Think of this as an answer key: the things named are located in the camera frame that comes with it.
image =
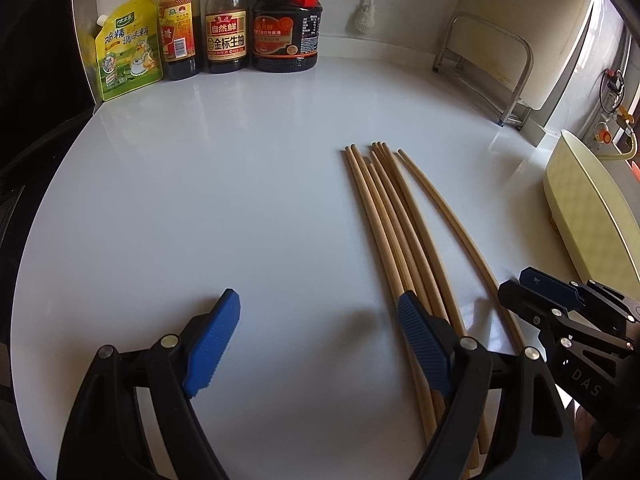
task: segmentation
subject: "white countertop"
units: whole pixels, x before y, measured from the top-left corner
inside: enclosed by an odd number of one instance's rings
[[[20,265],[15,395],[47,478],[95,351],[146,348],[227,287],[240,294],[240,323],[193,405],[229,476],[410,476],[424,450],[414,388],[340,152],[376,140],[420,165],[499,280],[530,265],[573,277],[548,222],[550,153],[431,72],[321,58],[300,74],[245,70],[137,90],[104,104],[71,147]],[[469,332],[511,351],[473,267],[415,191]],[[158,428],[147,431],[156,452]]]

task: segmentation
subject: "chopstick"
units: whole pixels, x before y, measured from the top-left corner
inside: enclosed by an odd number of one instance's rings
[[[408,239],[412,240],[413,242],[412,251],[414,253],[414,259],[417,262],[420,262],[420,273],[423,276],[425,288],[427,289],[429,298],[433,298],[433,300],[430,302],[431,309],[435,316],[446,319],[451,323],[458,337],[464,337],[467,335],[467,332],[464,322],[462,321],[462,316],[460,315],[460,310],[458,309],[458,304],[456,303],[453,292],[450,289],[449,280],[440,259],[440,255],[438,254],[438,251],[433,243],[433,239],[431,238],[431,234],[420,213],[420,209],[415,203],[414,196],[412,195],[411,190],[409,189],[408,184],[404,179],[404,176],[402,176],[402,173],[400,172],[400,169],[398,168],[398,165],[396,164],[396,161],[393,158],[393,155],[388,146],[385,143],[374,143],[373,148],[374,152],[372,154],[372,158],[374,164],[377,163],[376,166],[379,168],[380,173],[385,173],[385,168],[380,162],[376,152],[380,153],[380,155],[385,159],[387,167],[389,168],[390,172],[394,174],[394,179],[398,184],[400,193],[396,192],[396,190],[393,189],[393,185],[391,184],[391,180],[388,175],[386,176],[386,178],[383,178],[387,186],[390,187],[390,189],[388,190],[389,195],[393,198],[396,213],[402,219],[402,227],[405,230],[405,234],[407,234]],[[404,196],[405,203],[407,204],[409,211],[405,210],[402,207],[402,203],[398,197],[399,194]],[[409,219],[409,213],[411,213],[411,215],[413,216],[413,223]],[[417,226],[418,231],[422,235],[422,245],[419,243],[417,234],[413,229],[414,224]],[[427,258],[425,258],[425,253],[422,250],[422,246],[424,246],[424,248],[426,249],[428,260],[431,261],[431,263],[434,265],[433,272],[431,271],[429,261],[427,260]],[[440,274],[437,282],[434,277],[434,272],[436,273],[436,276],[438,275],[438,272]],[[483,415],[480,421],[480,428],[478,432],[478,446],[474,446],[474,448],[472,449],[472,455],[469,459],[471,465],[479,460],[479,457],[477,455],[480,452],[482,454],[488,452],[490,443],[491,439],[489,437],[486,418]]]
[[[414,177],[418,180],[418,182],[420,182],[420,184],[422,184],[422,187],[427,192],[427,194],[437,204],[440,211],[442,211],[443,215],[447,218],[447,221],[449,221],[449,225],[451,225],[453,230],[456,232],[456,235],[464,245],[466,252],[476,264],[476,268],[482,276],[487,289],[496,300],[498,313],[500,313],[500,316],[502,317],[502,321],[510,336],[511,343],[515,347],[516,352],[522,352],[526,346],[524,343],[522,330],[520,329],[518,322],[513,317],[513,314],[509,310],[504,308],[498,301],[498,281],[495,279],[494,274],[491,272],[489,265],[478,250],[478,247],[460,222],[460,219],[449,207],[449,204],[445,202],[443,197],[440,195],[434,185],[429,181],[427,176],[420,170],[420,168],[418,168],[414,161],[412,161],[411,158],[409,158],[409,156],[403,150],[398,150],[398,154],[400,156],[400,159],[406,164],[407,168],[412,172]]]
[[[420,213],[420,209],[415,202],[414,196],[412,195],[404,176],[402,176],[400,168],[398,168],[391,150],[385,142],[382,143],[382,150],[383,153],[385,153],[386,161],[395,174],[400,191],[404,194],[404,198],[408,203],[409,213],[411,213],[414,218],[414,223],[420,233],[420,241],[422,242],[424,252],[431,264],[431,269],[433,270],[433,276],[435,279],[432,282],[426,283],[425,286],[428,291],[435,289],[432,290],[432,294],[434,296],[437,296],[436,290],[440,291],[442,302],[444,303],[444,309],[447,312],[447,316],[449,317],[449,322],[451,323],[453,330],[455,330],[458,337],[464,337],[466,335],[465,324],[462,321],[462,316],[460,316],[460,310],[458,309],[456,298],[454,297],[451,286],[449,285],[449,278],[444,265],[442,264],[442,260],[440,259],[440,255],[438,254],[438,250],[433,242],[433,237],[431,237],[431,233],[424,221],[424,218],[422,217],[422,214]]]
[[[387,238],[391,240],[392,246],[396,243],[398,244],[397,249],[400,254],[400,259],[402,260],[398,267],[406,265],[408,268],[410,276],[408,277],[408,281],[404,283],[404,290],[414,291],[416,293],[416,296],[418,296],[418,298],[420,299],[420,295],[417,292],[417,290],[420,289],[420,294],[425,300],[428,301],[426,292],[424,291],[424,286],[422,285],[422,280],[420,279],[420,274],[418,272],[417,266],[415,265],[414,256],[409,250],[409,245],[406,240],[406,236],[404,235],[404,232],[400,227],[398,216],[396,215],[396,212],[391,205],[389,196],[387,195],[385,187],[380,180],[380,175],[378,174],[373,164],[369,164],[369,173],[376,187],[375,192],[379,194],[384,206],[384,210],[380,212],[380,216],[382,218],[383,227],[385,227],[385,232],[387,232]],[[444,403],[444,399],[442,398],[442,394],[436,390],[431,390],[431,400],[433,401],[436,420],[437,422],[440,422],[446,410],[446,405]]]
[[[404,288],[402,288],[402,278],[399,269],[396,266],[394,250],[392,249],[392,245],[387,238],[387,234],[385,232],[385,228],[381,218],[381,212],[384,209],[382,200],[380,200],[380,196],[378,195],[378,193],[374,192],[375,186],[369,174],[369,171],[367,171],[366,166],[364,166],[364,161],[362,165],[358,163],[356,153],[358,156],[360,155],[355,145],[348,146],[346,148],[347,160],[356,181],[356,186],[358,187],[360,198],[362,199],[362,203],[364,204],[365,211],[369,219],[369,224],[371,226],[371,230],[373,231],[376,245],[378,246],[378,252],[380,253],[380,258],[382,259],[382,264],[385,269],[389,288],[391,289],[391,293],[394,297],[395,303],[396,300],[400,296],[402,296],[402,294],[404,294]],[[429,386],[424,375],[422,374],[422,371],[420,370],[420,367],[418,366],[414,353],[409,347],[406,339],[404,339],[404,343],[409,355],[409,363],[411,366],[412,375],[414,377],[414,383],[418,397],[418,406],[420,407],[420,417],[422,419],[422,427],[424,430],[424,437],[428,442],[437,429],[437,421],[433,408],[433,401],[431,400]]]

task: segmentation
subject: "printed label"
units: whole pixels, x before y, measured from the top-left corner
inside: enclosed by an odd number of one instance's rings
[[[229,61],[246,56],[246,11],[207,14],[207,57]]]
[[[254,19],[254,53],[261,57],[299,58],[318,52],[320,14],[269,16]]]
[[[158,6],[165,61],[196,55],[191,0],[165,0]]]
[[[283,48],[295,48],[295,45],[291,44],[292,40],[293,20],[288,16],[280,19],[273,16],[258,16],[254,20],[254,50],[258,54],[274,54]]]
[[[136,20],[136,13],[130,12],[126,16],[122,16],[116,20],[116,27],[126,27],[129,23],[133,23]]]

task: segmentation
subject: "plastic bag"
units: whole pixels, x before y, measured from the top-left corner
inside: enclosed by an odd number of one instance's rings
[[[95,52],[107,101],[162,79],[154,0],[131,0],[107,18]]]

